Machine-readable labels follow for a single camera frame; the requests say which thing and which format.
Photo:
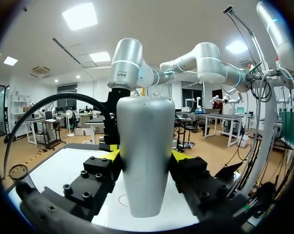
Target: trash bin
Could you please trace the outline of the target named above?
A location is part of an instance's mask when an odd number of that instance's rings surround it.
[[[243,137],[242,135],[238,136],[238,145],[240,145],[240,147],[245,148],[248,144],[249,144],[249,137],[247,135],[243,135]]]

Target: black hose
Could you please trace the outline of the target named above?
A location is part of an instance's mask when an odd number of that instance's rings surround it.
[[[35,104],[30,110],[28,110],[22,118],[16,123],[14,129],[12,130],[9,141],[7,144],[6,152],[5,152],[5,158],[4,158],[4,179],[6,177],[6,168],[7,168],[7,161],[8,161],[8,155],[10,151],[11,144],[13,142],[13,139],[15,137],[15,134],[19,127],[24,123],[24,121],[29,118],[35,111],[39,110],[43,106],[53,102],[53,101],[58,101],[61,99],[76,99],[79,101],[84,101],[87,102],[95,107],[97,107],[104,115],[105,119],[110,119],[110,113],[108,109],[99,101],[93,99],[92,97],[83,95],[83,94],[77,94],[77,93],[61,93],[61,94],[55,94],[52,96],[49,96],[41,101],[39,101],[37,104]]]

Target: computer monitor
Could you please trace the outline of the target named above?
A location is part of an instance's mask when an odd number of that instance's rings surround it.
[[[45,111],[45,119],[52,119],[53,118],[53,113],[52,111]]]

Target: green panel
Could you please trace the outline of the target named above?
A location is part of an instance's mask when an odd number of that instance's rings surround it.
[[[294,112],[280,112],[282,120],[281,136],[294,146]]]

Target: box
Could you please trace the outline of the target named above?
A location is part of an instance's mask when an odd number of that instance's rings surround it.
[[[249,137],[244,135],[243,139],[241,139],[242,136],[238,137],[238,145],[240,144],[240,141],[242,140],[240,147],[245,148],[249,144]]]
[[[91,128],[84,128],[85,136],[91,136],[92,135],[92,129]]]
[[[75,131],[75,135],[77,135],[77,136],[85,135],[85,132],[84,132],[83,128],[76,128],[74,131]]]

